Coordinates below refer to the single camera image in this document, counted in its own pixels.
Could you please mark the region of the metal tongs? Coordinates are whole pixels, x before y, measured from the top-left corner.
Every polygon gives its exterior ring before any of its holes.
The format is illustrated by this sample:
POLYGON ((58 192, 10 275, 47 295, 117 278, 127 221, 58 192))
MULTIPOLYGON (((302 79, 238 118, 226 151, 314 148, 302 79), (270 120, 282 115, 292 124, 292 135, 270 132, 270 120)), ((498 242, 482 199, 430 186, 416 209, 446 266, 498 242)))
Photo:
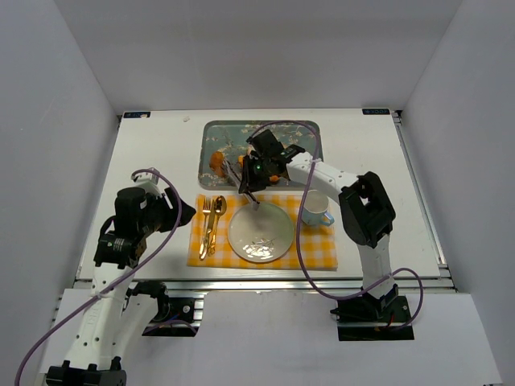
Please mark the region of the metal tongs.
MULTIPOLYGON (((241 176, 234 170, 231 162, 225 158, 223 161, 222 161, 222 164, 221 164, 221 169, 222 171, 224 172, 225 176, 227 177, 227 179, 237 188, 239 189, 241 187, 241 176)), ((244 191, 243 193, 241 193, 241 195, 243 197, 245 197, 247 199, 247 201, 249 202, 251 208, 253 210, 257 210, 259 208, 259 201, 253 196, 252 193, 249 193, 248 191, 244 191)))

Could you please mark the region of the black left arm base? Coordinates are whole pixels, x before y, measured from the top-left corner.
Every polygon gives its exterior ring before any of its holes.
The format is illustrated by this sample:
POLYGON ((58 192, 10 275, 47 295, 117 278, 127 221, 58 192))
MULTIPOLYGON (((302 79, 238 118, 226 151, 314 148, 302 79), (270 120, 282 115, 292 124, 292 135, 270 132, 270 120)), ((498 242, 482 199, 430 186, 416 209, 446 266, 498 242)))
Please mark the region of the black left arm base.
POLYGON ((183 320, 193 323, 195 318, 196 300, 192 297, 170 295, 167 286, 159 281, 139 281, 133 288, 126 291, 126 306, 132 298, 148 295, 157 304, 157 314, 151 319, 151 324, 166 322, 169 319, 183 320))

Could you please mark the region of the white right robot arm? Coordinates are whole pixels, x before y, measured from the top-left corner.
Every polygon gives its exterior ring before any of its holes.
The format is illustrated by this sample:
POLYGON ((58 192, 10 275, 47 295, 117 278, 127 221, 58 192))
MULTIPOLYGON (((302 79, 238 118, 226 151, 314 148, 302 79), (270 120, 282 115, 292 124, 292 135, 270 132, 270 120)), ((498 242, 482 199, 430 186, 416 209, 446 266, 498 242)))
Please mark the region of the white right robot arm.
POLYGON ((318 134, 312 153, 298 145, 285 147, 265 127, 256 130, 247 142, 253 150, 244 157, 239 192, 263 191, 270 185, 270 177, 278 175, 304 185, 306 190, 312 187, 338 203, 344 231, 360 255, 361 297, 378 311, 389 306, 398 295, 389 256, 396 213, 378 175, 355 175, 323 162, 318 134))

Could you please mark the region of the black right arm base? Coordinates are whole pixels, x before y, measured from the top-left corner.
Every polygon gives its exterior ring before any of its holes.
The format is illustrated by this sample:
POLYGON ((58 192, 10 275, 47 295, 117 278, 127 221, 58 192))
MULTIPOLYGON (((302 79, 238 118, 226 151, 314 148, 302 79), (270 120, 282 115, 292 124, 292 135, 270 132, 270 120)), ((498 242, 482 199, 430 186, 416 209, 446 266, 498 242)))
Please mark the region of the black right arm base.
POLYGON ((378 313, 363 298, 338 301, 330 310, 336 320, 341 342, 412 341, 412 326, 400 328, 411 318, 405 296, 397 297, 384 311, 378 313))

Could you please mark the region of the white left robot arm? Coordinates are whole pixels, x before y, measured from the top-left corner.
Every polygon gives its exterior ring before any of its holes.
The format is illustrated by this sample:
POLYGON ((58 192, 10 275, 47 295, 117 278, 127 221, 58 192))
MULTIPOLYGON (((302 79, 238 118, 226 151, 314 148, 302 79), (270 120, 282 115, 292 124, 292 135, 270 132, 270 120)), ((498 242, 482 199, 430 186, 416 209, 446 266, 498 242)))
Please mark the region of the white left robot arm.
POLYGON ((168 187, 139 183, 117 193, 115 213, 102 225, 93 258, 90 305, 63 363, 49 367, 48 385, 124 385, 122 361, 153 320, 167 309, 162 283, 144 281, 134 289, 134 269, 155 232, 171 233, 196 211, 168 187))

